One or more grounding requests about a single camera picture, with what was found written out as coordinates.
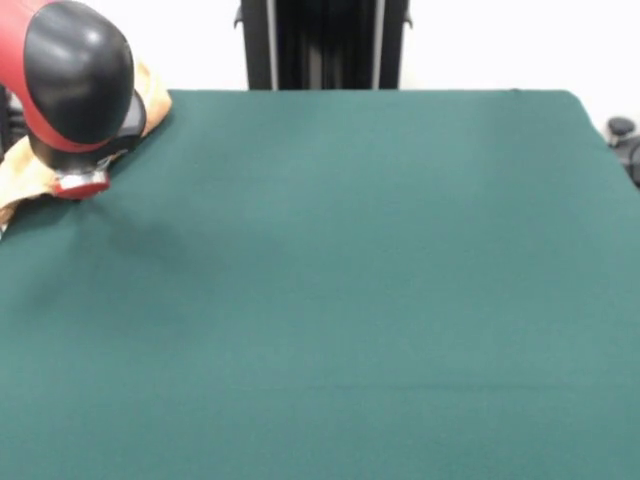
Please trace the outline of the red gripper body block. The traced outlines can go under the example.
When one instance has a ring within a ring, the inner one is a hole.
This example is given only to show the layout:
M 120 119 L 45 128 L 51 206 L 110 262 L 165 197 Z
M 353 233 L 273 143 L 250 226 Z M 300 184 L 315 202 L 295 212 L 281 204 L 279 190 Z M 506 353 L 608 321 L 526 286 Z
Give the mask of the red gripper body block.
M 86 199 L 93 197 L 110 186 L 109 174 L 105 170 L 85 173 L 68 173 L 56 177 L 54 195 L 63 199 Z

